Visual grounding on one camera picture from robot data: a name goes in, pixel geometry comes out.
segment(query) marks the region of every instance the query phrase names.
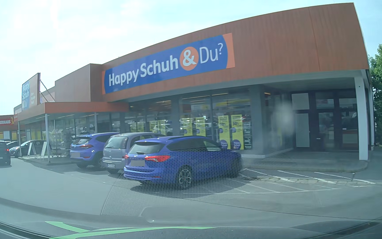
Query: taillight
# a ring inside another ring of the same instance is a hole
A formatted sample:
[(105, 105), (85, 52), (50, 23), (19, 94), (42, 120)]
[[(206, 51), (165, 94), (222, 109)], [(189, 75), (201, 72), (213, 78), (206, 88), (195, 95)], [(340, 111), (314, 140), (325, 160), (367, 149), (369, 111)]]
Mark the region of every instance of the taillight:
[(84, 148), (84, 149), (89, 149), (89, 148), (92, 148), (94, 146), (93, 145), (81, 145), (79, 147)]
[(169, 155), (158, 155), (158, 156), (145, 156), (145, 160), (150, 160), (154, 162), (164, 162), (170, 158)]

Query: green road marking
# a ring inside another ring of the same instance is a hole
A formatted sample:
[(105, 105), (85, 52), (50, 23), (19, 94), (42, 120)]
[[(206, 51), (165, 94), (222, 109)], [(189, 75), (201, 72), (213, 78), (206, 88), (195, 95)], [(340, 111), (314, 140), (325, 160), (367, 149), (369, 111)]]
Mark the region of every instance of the green road marking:
[(82, 229), (82, 228), (78, 228), (78, 227), (74, 227), (74, 226), (69, 226), (67, 224), (64, 224), (63, 222), (50, 222), (50, 221), (45, 221), (45, 222), (48, 223), (48, 224), (51, 224), (53, 226), (69, 230), (69, 231), (74, 231), (74, 232), (79, 232), (79, 233), (88, 231), (88, 230), (85, 230), (85, 229)]
[(112, 228), (102, 228), (102, 229), (97, 229), (93, 231), (105, 231), (105, 230), (118, 230), (118, 229), (128, 229), (131, 227), (112, 227)]
[(115, 231), (88, 231), (84, 233), (76, 233), (67, 236), (57, 236), (51, 237), (50, 239), (77, 239), (85, 236), (102, 236), (118, 233), (127, 233), (127, 232), (137, 232), (137, 231), (150, 231), (150, 230), (159, 230), (159, 229), (211, 229), (214, 227), (146, 227), (146, 228), (134, 228), (134, 229), (123, 229)]

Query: sidewalk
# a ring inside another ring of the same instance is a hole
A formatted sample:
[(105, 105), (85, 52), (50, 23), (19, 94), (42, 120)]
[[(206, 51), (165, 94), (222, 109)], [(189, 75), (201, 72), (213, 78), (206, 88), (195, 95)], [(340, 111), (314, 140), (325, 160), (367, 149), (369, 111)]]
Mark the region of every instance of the sidewalk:
[(48, 157), (41, 158), (39, 156), (24, 156), (19, 157), (19, 160), (23, 160), (25, 162), (29, 162), (32, 164), (40, 164), (44, 166), (54, 166), (54, 165), (66, 165), (66, 164), (75, 164), (70, 160), (70, 157), (50, 157), (50, 160), (48, 161)]
[(244, 168), (355, 173), (368, 167), (368, 162), (358, 160), (357, 156), (357, 152), (290, 151), (265, 159), (243, 156), (242, 161)]

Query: storefront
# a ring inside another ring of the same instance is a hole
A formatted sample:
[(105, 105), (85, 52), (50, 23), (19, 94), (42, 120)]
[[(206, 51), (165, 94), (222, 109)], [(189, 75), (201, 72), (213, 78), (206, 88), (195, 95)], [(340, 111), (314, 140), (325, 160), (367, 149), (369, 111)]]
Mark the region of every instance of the storefront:
[(354, 5), (314, 6), (89, 64), (42, 93), (37, 74), (14, 118), (22, 140), (49, 137), (60, 147), (85, 133), (151, 131), (209, 137), (247, 157), (358, 150), (367, 160), (374, 144), (368, 69)]

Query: orange circle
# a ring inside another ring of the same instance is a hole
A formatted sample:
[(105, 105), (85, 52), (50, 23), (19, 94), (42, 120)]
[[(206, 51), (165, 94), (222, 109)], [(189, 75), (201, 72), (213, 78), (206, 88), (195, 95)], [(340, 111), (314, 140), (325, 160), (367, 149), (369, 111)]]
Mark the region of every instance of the orange circle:
[(179, 63), (184, 70), (190, 71), (197, 66), (198, 59), (198, 51), (194, 47), (188, 46), (181, 52)]

